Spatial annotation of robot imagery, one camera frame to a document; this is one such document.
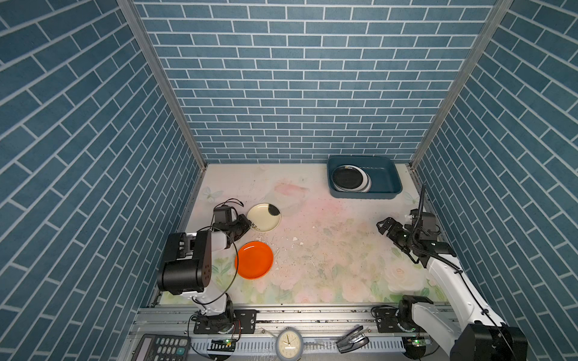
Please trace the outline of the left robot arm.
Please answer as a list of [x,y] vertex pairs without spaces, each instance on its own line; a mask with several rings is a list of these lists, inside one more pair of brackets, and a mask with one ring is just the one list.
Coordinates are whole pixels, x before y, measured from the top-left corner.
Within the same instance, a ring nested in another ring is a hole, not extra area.
[[198,308],[194,312],[194,334],[240,336],[255,331],[257,311],[238,310],[228,295],[212,281],[212,257],[217,251],[232,248],[239,255],[236,242],[251,228],[248,218],[229,199],[213,208],[212,221],[195,233],[172,233],[168,236],[159,271],[157,287],[161,292],[182,296]]

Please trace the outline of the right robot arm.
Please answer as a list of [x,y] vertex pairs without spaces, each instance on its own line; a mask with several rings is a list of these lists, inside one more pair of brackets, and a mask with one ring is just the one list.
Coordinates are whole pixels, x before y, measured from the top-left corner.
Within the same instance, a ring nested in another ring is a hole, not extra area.
[[386,218],[376,227],[399,251],[429,273],[456,316],[451,321],[442,315],[427,296],[404,296],[396,314],[401,328],[427,332],[451,360],[527,358],[525,334],[518,327],[507,325],[484,300],[452,246],[438,240],[431,222],[424,222],[420,211],[414,213],[408,225]]

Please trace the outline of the cream plate with dark spot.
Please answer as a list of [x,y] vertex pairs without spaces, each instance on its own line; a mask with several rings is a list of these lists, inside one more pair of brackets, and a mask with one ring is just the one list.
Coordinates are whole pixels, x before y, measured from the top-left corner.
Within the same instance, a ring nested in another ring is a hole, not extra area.
[[253,206],[246,217],[251,222],[251,228],[261,233],[273,231],[281,223],[280,210],[269,203]]

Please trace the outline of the orange plate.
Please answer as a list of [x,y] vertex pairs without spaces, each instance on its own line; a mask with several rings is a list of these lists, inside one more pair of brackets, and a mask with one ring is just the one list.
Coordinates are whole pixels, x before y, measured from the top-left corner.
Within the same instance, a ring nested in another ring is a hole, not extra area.
[[239,276],[248,280],[262,278],[272,268],[274,255],[269,245],[253,241],[242,246],[235,259]]

